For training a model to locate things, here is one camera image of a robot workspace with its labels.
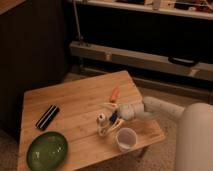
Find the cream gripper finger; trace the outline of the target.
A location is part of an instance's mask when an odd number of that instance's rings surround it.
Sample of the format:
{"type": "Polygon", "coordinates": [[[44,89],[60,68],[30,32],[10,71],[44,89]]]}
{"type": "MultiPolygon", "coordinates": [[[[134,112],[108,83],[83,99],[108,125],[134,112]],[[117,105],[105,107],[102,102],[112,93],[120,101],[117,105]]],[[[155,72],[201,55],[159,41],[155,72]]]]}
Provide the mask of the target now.
{"type": "Polygon", "coordinates": [[[117,110],[118,109],[118,105],[116,103],[103,103],[102,106],[106,107],[108,109],[111,109],[111,110],[117,110]]]}
{"type": "Polygon", "coordinates": [[[118,119],[113,124],[107,123],[104,126],[99,126],[98,133],[100,136],[106,136],[108,133],[119,128],[123,123],[124,123],[123,119],[118,119]]]}

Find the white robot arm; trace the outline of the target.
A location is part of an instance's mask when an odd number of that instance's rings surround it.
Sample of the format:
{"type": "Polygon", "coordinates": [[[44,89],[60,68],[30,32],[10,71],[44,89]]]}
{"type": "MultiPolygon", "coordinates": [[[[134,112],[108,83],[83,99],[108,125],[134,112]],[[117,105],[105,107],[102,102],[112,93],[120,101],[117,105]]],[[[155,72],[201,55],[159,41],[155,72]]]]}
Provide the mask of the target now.
{"type": "Polygon", "coordinates": [[[97,116],[100,136],[108,135],[125,122],[148,120],[163,113],[178,123],[175,171],[213,171],[213,105],[193,103],[182,107],[146,96],[135,103],[104,106],[112,114],[97,116]]]}

